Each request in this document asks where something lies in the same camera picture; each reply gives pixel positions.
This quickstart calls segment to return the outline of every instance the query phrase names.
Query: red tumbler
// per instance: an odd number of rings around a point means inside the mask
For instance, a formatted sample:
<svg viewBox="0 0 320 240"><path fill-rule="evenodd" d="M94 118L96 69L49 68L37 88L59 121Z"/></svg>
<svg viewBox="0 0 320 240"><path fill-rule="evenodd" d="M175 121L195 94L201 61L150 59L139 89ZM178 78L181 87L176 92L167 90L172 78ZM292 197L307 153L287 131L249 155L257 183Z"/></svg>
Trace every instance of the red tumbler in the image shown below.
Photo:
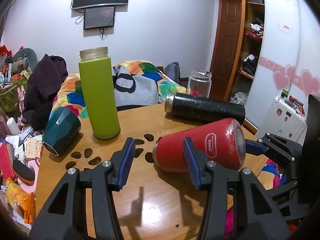
<svg viewBox="0 0 320 240"><path fill-rule="evenodd" d="M187 172L183 140L191 137L197 149L204 151L227 169L239 170L244 164L245 141L241 126L233 118L222 119L190 130L163 136L153 149L153 159L164 171Z"/></svg>

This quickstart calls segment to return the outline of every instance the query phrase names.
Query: paw-shaped cutout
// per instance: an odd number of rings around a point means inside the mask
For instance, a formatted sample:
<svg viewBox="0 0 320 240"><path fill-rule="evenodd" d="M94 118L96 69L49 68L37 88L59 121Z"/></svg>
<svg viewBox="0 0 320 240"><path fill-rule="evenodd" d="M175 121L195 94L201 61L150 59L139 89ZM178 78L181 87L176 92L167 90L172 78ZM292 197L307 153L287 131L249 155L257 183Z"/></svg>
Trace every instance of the paw-shaped cutout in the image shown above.
<svg viewBox="0 0 320 240"><path fill-rule="evenodd" d="M85 149L83 155L81 154L81 152L73 152L73 153L71 153L71 158L73 158L75 160L71 161L71 162L68 162L66 164L66 170L76 166L76 164L77 164L76 160L77 159L81 159L82 156L84 156L84 158L88 159L88 158L91 157L92 153L93 153L93 150L91 148ZM91 166L96 166L101 162L101 160L102 160L101 157L98 156L98 157L93 158L92 160L89 160L88 164L91 165Z"/></svg>
<svg viewBox="0 0 320 240"><path fill-rule="evenodd" d="M152 134L145 134L143 136L148 142L153 142L155 137L152 135ZM142 144L145 144L145 141L143 139L135 139L134 140L135 143L136 143L136 153L134 155L135 158L138 158L141 153L143 153L144 149L143 148L140 148L139 145L142 145ZM153 160L153 156L152 156L152 152L147 152L145 154L145 160L148 162L148 163L154 163L155 161Z"/></svg>

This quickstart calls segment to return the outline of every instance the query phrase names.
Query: suitcase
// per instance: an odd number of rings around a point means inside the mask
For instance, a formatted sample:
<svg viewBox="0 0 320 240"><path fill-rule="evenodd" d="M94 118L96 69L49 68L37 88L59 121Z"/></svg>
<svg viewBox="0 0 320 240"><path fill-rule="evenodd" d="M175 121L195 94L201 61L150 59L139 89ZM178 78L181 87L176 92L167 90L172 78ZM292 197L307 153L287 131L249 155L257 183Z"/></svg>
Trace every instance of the suitcase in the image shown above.
<svg viewBox="0 0 320 240"><path fill-rule="evenodd" d="M273 100L261 127L255 135L257 138L261 138L266 132L269 132L298 142L303 131L307 128L306 119L278 95Z"/></svg>

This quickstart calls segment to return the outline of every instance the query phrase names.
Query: wooden table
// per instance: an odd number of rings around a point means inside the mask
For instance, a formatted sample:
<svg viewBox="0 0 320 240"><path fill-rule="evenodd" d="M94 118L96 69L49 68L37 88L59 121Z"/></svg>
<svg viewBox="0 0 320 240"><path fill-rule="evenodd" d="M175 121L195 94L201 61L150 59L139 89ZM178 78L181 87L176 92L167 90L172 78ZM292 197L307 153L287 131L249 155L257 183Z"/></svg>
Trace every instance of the wooden table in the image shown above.
<svg viewBox="0 0 320 240"><path fill-rule="evenodd" d="M152 149L160 136L193 128L199 123L173 120L165 117L164 105L158 104L126 110L118 113L121 132L110 140L94 137L89 119L81 120L79 139L70 146L65 155L55 157L47 150L43 152L36 189L36 212L39 213L51 191L66 172L66 164L75 161L76 168L93 168L88 161L100 156L109 160L112 154L122 149L127 137L143 139L138 145L143 153L133 160L127 184L113 197L124 239L195 239L201 222L206 192L198 192L191 184L187 173L167 173L145 160L145 154ZM243 129L245 138L256 138ZM154 135L148 142L145 134ZM84 157L84 150L91 148L90 158ZM71 153L78 151L82 157L74 159ZM261 172L267 158L247 155L244 167L250 168L255 175ZM232 206L228 198L228 207ZM89 236L95 237L92 216L91 190L87 190L87 225Z"/></svg>

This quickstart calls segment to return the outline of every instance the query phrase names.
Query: metal screw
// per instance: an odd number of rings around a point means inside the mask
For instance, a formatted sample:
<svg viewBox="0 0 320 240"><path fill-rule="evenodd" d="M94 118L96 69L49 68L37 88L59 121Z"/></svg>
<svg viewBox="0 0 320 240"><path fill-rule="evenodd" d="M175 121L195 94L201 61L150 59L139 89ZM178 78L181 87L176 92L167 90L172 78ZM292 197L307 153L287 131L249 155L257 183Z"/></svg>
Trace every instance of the metal screw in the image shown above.
<svg viewBox="0 0 320 240"><path fill-rule="evenodd" d="M208 161L208 162L207 162L207 165L208 165L209 167L215 167L215 166L217 165L217 163L214 162L214 161Z"/></svg>
<svg viewBox="0 0 320 240"><path fill-rule="evenodd" d="M249 168L244 168L242 170L242 172L245 174L245 175L249 175L251 173L251 170Z"/></svg>
<svg viewBox="0 0 320 240"><path fill-rule="evenodd" d="M71 168L68 170L68 174L72 175L72 174L75 174L76 173L76 169L75 168Z"/></svg>
<svg viewBox="0 0 320 240"><path fill-rule="evenodd" d="M103 163L102 163L102 166L103 167L109 167L111 165L111 161L104 161Z"/></svg>

